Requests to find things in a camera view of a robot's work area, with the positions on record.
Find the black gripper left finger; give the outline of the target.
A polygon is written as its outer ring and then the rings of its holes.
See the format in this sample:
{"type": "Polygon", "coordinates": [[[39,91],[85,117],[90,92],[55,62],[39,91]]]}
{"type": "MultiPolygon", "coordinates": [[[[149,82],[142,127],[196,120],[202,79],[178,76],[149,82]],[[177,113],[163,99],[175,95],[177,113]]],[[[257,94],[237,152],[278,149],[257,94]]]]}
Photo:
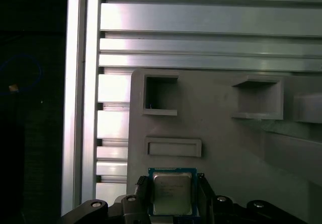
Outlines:
{"type": "Polygon", "coordinates": [[[109,206],[99,199],[88,200],[59,219],[59,223],[151,223],[148,214],[152,183],[139,177],[134,194],[109,206]]]}

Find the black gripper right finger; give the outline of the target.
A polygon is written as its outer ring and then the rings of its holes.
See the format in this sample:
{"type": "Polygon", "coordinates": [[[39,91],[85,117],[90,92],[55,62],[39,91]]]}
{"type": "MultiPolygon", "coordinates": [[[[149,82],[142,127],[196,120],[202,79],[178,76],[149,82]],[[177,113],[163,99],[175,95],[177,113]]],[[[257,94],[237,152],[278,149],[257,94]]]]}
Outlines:
{"type": "Polygon", "coordinates": [[[227,196],[216,195],[203,173],[198,173],[197,179],[197,207],[201,223],[305,223],[263,200],[252,200],[243,207],[227,196]]]}

